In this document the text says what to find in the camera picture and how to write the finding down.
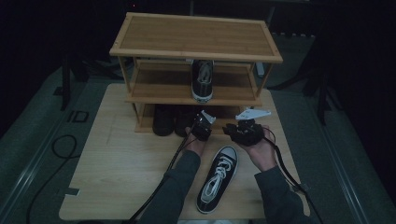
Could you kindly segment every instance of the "black cable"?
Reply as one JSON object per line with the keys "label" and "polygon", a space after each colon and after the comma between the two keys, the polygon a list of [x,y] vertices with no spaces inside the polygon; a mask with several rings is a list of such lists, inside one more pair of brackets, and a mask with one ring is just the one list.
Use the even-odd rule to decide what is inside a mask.
{"label": "black cable", "polygon": [[277,158],[279,160],[279,165],[282,168],[283,172],[288,177],[289,181],[291,181],[292,185],[295,188],[297,188],[297,190],[301,191],[304,194],[306,200],[312,205],[312,208],[314,209],[315,213],[317,214],[320,223],[323,223],[323,220],[319,215],[318,209],[315,207],[314,203],[312,202],[311,198],[309,197],[308,192],[306,192],[305,189],[303,189],[303,187],[301,187],[301,185],[299,183],[297,183],[297,181],[291,176],[288,169],[286,168],[285,163],[283,162],[279,147],[273,141],[268,139],[267,137],[263,136],[262,138],[273,147],[273,149],[276,152]]}
{"label": "black cable", "polygon": [[[55,145],[56,143],[61,140],[62,138],[65,137],[69,137],[74,141],[74,145],[72,150],[70,151],[68,156],[62,156],[60,155],[58,152],[56,152],[56,148]],[[30,214],[32,212],[32,208],[33,208],[33,204],[35,203],[35,200],[37,199],[37,197],[40,195],[41,191],[48,185],[48,183],[52,180],[53,177],[55,177],[58,172],[66,165],[66,163],[71,160],[71,159],[75,159],[75,158],[79,158],[80,154],[77,156],[73,156],[73,154],[75,153],[77,149],[77,139],[75,136],[71,135],[71,134],[65,134],[62,135],[58,138],[56,138],[55,140],[53,140],[52,145],[51,145],[51,150],[52,152],[55,154],[56,157],[60,158],[60,159],[64,159],[64,162],[62,162],[62,164],[58,167],[58,169],[55,170],[55,172],[47,179],[47,181],[41,186],[41,188],[35,193],[35,196],[33,197],[33,200],[30,202],[29,207],[27,209],[26,212],[26,224],[30,224]]]}
{"label": "black cable", "polygon": [[[168,168],[166,169],[166,172],[169,171],[170,169],[172,169],[178,154],[180,153],[180,151],[185,148],[187,145],[191,144],[193,141],[197,140],[197,138],[195,138],[194,140],[190,141],[187,145],[186,142],[189,139],[189,136],[191,134],[191,130],[194,128],[195,126],[195,122],[192,124],[192,127],[190,128],[190,131],[187,133],[187,136],[184,137],[183,141],[181,142],[180,146],[178,147],[174,157],[172,158],[171,162],[169,163]],[[161,189],[161,187],[163,186],[163,183],[166,181],[166,178],[163,178],[160,182],[160,184],[157,186],[157,188],[154,190],[154,192],[152,192],[152,194],[148,197],[148,199],[146,200],[146,202],[134,213],[134,215],[127,221],[123,222],[123,224],[133,224],[135,222],[135,220],[137,219],[137,217],[139,216],[140,213],[143,212],[143,210],[145,210],[145,208],[149,205],[149,203],[152,201],[152,199],[154,198],[154,196],[158,193],[158,191]]]}

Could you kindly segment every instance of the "shoe rack shelf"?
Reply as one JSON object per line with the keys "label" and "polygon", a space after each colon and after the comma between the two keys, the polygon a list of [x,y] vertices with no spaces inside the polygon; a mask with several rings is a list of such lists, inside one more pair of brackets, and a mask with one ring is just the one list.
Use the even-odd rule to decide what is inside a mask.
{"label": "shoe rack shelf", "polygon": [[[155,104],[202,105],[191,94],[191,59],[215,60],[213,98],[204,110],[217,117],[213,133],[246,106],[261,106],[273,63],[282,63],[264,21],[130,13],[110,50],[118,56],[136,132],[152,132]],[[125,57],[134,58],[128,74]],[[257,86],[255,63],[268,63]]]}

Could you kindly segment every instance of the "black shoe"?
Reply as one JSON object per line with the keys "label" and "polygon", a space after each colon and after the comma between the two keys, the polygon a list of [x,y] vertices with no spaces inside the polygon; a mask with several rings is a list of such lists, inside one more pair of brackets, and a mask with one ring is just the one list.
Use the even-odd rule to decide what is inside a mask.
{"label": "black shoe", "polygon": [[191,127],[197,116],[193,105],[179,105],[177,107],[175,133],[180,137],[186,137],[186,127]]}
{"label": "black shoe", "polygon": [[173,105],[155,105],[152,131],[159,136],[166,136],[175,129]]}
{"label": "black shoe", "polygon": [[191,66],[192,97],[200,104],[212,99],[212,75],[214,62],[210,60],[194,60]]}
{"label": "black shoe", "polygon": [[204,186],[198,194],[197,208],[203,214],[213,212],[224,190],[236,173],[238,155],[233,147],[222,147],[213,159]]}

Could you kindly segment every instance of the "human hand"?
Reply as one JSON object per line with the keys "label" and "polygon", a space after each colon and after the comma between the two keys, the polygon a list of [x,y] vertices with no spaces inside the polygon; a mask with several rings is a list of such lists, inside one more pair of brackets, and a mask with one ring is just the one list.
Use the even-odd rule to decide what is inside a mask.
{"label": "human hand", "polygon": [[[264,135],[267,139],[274,142],[267,125],[262,125]],[[264,172],[276,166],[275,151],[273,147],[265,140],[262,139],[258,144],[246,147],[238,144],[242,149],[244,149],[249,155],[253,164],[259,168],[260,171]]]}
{"label": "human hand", "polygon": [[[186,127],[186,133],[190,132],[190,127]],[[187,139],[186,143],[185,143],[185,149],[186,150],[190,150],[195,152],[196,154],[198,154],[199,157],[202,156],[202,154],[204,153],[204,149],[205,149],[205,144],[206,142],[200,141],[198,140],[198,138],[196,138],[192,133],[190,134],[189,138]]]}

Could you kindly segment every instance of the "dark background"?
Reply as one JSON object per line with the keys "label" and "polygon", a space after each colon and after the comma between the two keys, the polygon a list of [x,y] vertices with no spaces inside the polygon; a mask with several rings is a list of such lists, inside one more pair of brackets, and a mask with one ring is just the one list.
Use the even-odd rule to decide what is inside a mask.
{"label": "dark background", "polygon": [[[276,7],[273,33],[316,37],[305,68],[329,72],[330,85],[395,203],[394,1],[196,0],[194,14],[266,20],[271,7]],[[79,54],[108,61],[127,11],[189,15],[190,10],[190,1],[175,0],[1,1],[0,135],[64,55],[74,55],[79,65]]]}

